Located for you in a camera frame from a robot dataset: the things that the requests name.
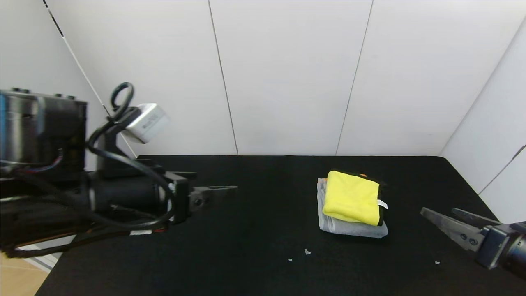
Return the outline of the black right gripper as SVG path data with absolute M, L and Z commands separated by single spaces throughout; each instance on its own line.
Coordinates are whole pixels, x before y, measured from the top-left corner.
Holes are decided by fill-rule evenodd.
M 526 279 L 524 221 L 501 224 L 459 208 L 452 208 L 451 212 L 460 221 L 425 207 L 420 214 L 462 249 L 476 252 L 477 264 L 487 269 L 502 267 L 520 279 Z

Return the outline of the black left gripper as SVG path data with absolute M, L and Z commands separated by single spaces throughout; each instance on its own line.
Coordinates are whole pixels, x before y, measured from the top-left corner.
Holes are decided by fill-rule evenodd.
M 160 174 L 168 189 L 142 173 L 135 176 L 108 178 L 102 173 L 87 176 L 89 208 L 109 219 L 126 223 L 133 218 L 156 220 L 160 224 L 178 224 L 190 213 L 208 210 L 235 197 L 237 186 L 194 187 L 189 180 L 171 171 Z

